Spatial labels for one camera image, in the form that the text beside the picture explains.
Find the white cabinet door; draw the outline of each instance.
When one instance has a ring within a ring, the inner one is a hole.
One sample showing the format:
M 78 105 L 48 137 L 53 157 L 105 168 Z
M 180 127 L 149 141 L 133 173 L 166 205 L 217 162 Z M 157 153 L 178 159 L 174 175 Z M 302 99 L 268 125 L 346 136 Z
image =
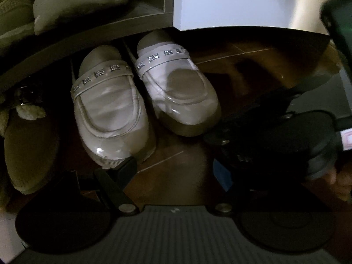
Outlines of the white cabinet door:
M 267 26 L 325 33 L 319 21 L 323 1 L 174 0 L 174 27 L 183 31 L 223 26 Z

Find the dark shelf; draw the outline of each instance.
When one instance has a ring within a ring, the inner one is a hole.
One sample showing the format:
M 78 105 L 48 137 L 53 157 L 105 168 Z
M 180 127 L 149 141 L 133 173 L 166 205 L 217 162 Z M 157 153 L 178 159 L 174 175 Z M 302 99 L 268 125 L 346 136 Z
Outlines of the dark shelf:
M 0 58 L 0 93 L 54 61 L 117 38 L 172 27 L 172 19 L 172 12 L 134 1 L 28 37 Z

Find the rhinestone embellishment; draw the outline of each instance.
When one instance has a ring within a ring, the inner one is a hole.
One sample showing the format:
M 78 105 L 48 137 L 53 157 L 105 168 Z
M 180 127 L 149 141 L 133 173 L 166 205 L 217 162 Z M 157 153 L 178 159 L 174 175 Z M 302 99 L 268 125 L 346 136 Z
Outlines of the rhinestone embellishment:
M 97 72 L 94 73 L 94 76 L 95 77 L 98 77 L 98 76 L 101 76 L 105 74 L 105 70 L 101 69 L 101 70 L 98 70 Z
M 172 49 L 168 49 L 168 50 L 164 51 L 164 54 L 170 55 L 170 54 L 174 54 L 174 53 L 172 52 Z
M 138 69 L 141 69 L 143 66 L 145 66 L 145 64 L 143 62 L 140 62 L 137 64 Z
M 157 59 L 157 58 L 159 58 L 159 54 L 153 54 L 153 55 L 151 55 L 150 57 L 148 57 L 148 59 L 149 59 L 149 62 L 151 62 L 151 61 L 153 61 L 153 60 L 155 60 L 155 59 Z
M 90 82 L 90 76 L 86 77 L 85 79 L 82 80 L 83 85 L 86 84 L 87 82 Z
M 118 65 L 112 65 L 110 69 L 111 71 L 114 71 L 114 70 L 120 70 L 121 68 Z

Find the green sneaker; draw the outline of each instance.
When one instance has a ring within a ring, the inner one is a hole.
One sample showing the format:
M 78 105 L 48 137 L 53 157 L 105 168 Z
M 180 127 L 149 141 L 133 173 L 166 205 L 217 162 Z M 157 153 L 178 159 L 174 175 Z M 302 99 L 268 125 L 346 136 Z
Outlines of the green sneaker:
M 0 0 L 0 55 L 34 34 L 34 0 Z
M 27 79 L 7 96 L 13 98 L 2 104 L 9 112 L 4 133 L 6 168 L 13 187 L 31 194 L 54 175 L 59 134 L 55 120 L 43 108 L 42 84 Z

